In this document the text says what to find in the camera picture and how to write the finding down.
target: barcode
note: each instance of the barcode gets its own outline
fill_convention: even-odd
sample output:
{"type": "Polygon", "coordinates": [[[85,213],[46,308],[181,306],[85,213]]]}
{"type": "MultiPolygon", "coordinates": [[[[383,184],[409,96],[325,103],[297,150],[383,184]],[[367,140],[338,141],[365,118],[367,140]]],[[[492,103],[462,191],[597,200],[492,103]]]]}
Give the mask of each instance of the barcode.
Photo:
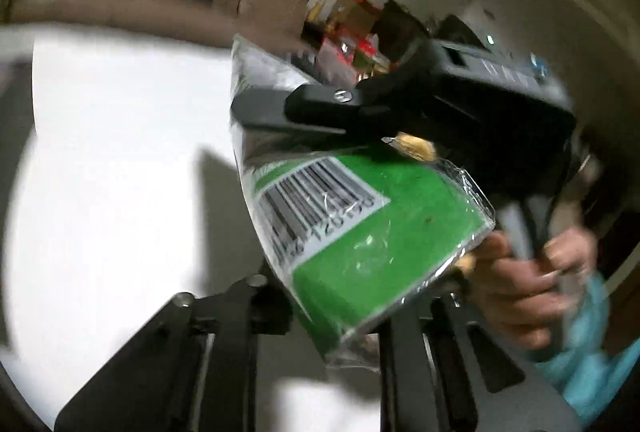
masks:
{"type": "Polygon", "coordinates": [[[281,267],[315,255],[388,202],[336,158],[305,163],[258,194],[268,244],[281,267]]]}

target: green plastic bag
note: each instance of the green plastic bag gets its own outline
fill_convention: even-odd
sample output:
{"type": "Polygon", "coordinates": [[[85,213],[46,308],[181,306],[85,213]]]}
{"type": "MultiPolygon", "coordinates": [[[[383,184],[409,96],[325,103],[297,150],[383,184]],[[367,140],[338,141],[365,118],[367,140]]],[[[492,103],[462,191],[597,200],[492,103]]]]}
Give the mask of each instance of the green plastic bag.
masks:
{"type": "MultiPolygon", "coordinates": [[[[309,81],[236,41],[234,93],[309,81]]],[[[232,132],[266,258],[329,364],[353,364],[353,344],[494,227],[473,180],[447,161],[415,161],[383,142],[318,155],[287,135],[232,132]]]]}

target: hand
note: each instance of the hand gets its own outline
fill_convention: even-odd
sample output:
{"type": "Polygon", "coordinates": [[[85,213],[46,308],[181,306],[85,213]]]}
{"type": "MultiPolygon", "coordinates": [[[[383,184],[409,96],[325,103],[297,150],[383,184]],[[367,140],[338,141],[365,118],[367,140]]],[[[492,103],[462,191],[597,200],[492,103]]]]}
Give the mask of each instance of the hand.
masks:
{"type": "Polygon", "coordinates": [[[506,236],[495,231],[472,253],[472,297],[488,322],[523,348],[541,349],[550,341],[548,323],[579,302],[549,290],[568,269],[586,282],[595,265],[596,240],[588,230],[572,227],[546,244],[540,260],[517,261],[510,258],[506,236]]]}

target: screw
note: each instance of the screw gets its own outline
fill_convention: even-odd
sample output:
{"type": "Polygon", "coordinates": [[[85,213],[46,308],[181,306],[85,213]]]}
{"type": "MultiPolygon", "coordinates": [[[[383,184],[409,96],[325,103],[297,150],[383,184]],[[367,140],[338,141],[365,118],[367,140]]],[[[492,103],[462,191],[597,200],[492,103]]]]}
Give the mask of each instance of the screw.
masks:
{"type": "Polygon", "coordinates": [[[348,90],[336,90],[334,94],[334,99],[340,103],[347,103],[351,101],[353,98],[353,94],[348,90]]]}
{"type": "Polygon", "coordinates": [[[178,307],[189,307],[194,300],[195,297],[191,293],[178,293],[172,298],[172,302],[178,307]]]}
{"type": "Polygon", "coordinates": [[[264,275],[252,275],[246,280],[246,283],[251,287],[263,287],[267,285],[267,282],[267,277],[264,275]]]}

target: black bracket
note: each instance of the black bracket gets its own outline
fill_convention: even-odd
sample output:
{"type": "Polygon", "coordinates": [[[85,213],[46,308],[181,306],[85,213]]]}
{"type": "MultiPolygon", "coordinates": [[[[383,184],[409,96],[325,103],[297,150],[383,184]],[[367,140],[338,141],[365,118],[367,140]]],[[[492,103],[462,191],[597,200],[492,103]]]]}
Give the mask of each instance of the black bracket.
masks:
{"type": "MultiPolygon", "coordinates": [[[[257,274],[178,293],[62,409],[55,432],[252,432],[259,334],[291,310],[257,274]]],[[[577,416],[477,308],[432,288],[379,330],[383,432],[577,432],[577,416]]]]}

